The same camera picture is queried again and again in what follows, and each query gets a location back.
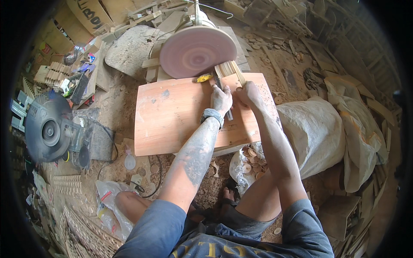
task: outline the wire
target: wire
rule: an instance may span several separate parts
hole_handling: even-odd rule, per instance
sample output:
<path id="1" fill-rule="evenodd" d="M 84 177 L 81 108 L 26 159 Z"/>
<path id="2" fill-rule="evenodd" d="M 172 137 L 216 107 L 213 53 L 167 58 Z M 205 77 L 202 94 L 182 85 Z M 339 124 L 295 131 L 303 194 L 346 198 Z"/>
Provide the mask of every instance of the wire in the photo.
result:
<path id="1" fill-rule="evenodd" d="M 161 163 L 161 159 L 159 158 L 159 156 L 156 155 L 156 157 L 158 158 L 158 162 L 159 162 L 159 183 L 158 183 L 158 186 L 156 187 L 156 189 L 155 189 L 155 191 L 154 191 L 153 193 L 151 193 L 151 194 L 148 195 L 148 196 L 141 196 L 142 198 L 149 198 L 149 197 L 151 197 L 152 195 L 154 195 L 154 194 L 158 191 L 158 189 L 159 189 L 160 186 L 161 186 L 161 182 L 162 182 L 162 163 Z"/>

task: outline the forearm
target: forearm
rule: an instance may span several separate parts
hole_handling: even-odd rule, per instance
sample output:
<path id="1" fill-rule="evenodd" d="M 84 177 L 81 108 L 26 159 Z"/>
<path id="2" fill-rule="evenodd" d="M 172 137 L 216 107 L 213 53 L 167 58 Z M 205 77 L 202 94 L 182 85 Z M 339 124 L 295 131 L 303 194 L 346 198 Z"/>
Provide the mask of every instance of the forearm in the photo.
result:
<path id="1" fill-rule="evenodd" d="M 293 150 L 275 119 L 265 106 L 251 107 L 255 114 L 264 156 L 285 211 L 296 200 L 307 198 Z"/>
<path id="2" fill-rule="evenodd" d="M 158 199 L 188 212 L 211 162 L 219 126 L 218 120 L 209 117 L 192 134 L 173 160 Z"/>

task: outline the man's hand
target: man's hand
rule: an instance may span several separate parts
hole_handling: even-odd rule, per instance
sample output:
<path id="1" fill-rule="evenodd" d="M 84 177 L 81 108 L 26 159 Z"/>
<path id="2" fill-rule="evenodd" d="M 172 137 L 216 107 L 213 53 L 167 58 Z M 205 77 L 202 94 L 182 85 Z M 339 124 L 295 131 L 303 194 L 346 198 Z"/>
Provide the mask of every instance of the man's hand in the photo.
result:
<path id="1" fill-rule="evenodd" d="M 237 95 L 242 103 L 250 106 L 251 108 L 261 108 L 265 106 L 257 85 L 250 80 L 247 81 L 244 88 L 237 88 Z"/>
<path id="2" fill-rule="evenodd" d="M 218 111 L 222 116 L 230 110 L 232 106 L 232 95 L 228 85 L 222 91 L 216 84 L 212 85 L 211 108 Z"/>

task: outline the pink sanding disc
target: pink sanding disc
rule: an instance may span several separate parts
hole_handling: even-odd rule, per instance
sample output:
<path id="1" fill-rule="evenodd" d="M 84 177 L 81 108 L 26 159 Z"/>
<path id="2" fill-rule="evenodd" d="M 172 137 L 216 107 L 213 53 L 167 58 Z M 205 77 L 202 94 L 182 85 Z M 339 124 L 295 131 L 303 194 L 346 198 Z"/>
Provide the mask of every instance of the pink sanding disc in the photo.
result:
<path id="1" fill-rule="evenodd" d="M 237 48 L 225 32 L 210 27 L 189 27 L 173 34 L 159 56 L 164 71 L 175 79 L 211 72 L 213 67 L 237 58 Z"/>

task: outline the wristwatch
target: wristwatch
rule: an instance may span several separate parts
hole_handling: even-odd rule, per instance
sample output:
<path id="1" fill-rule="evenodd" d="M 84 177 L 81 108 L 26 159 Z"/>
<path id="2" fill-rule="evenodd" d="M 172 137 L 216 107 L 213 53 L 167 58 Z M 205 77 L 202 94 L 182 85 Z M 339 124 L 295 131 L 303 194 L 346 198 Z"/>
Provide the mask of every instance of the wristwatch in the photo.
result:
<path id="1" fill-rule="evenodd" d="M 202 112 L 199 123 L 202 124 L 210 116 L 218 120 L 220 124 L 219 129 L 221 129 L 224 126 L 224 117 L 215 109 L 205 109 L 204 112 Z"/>

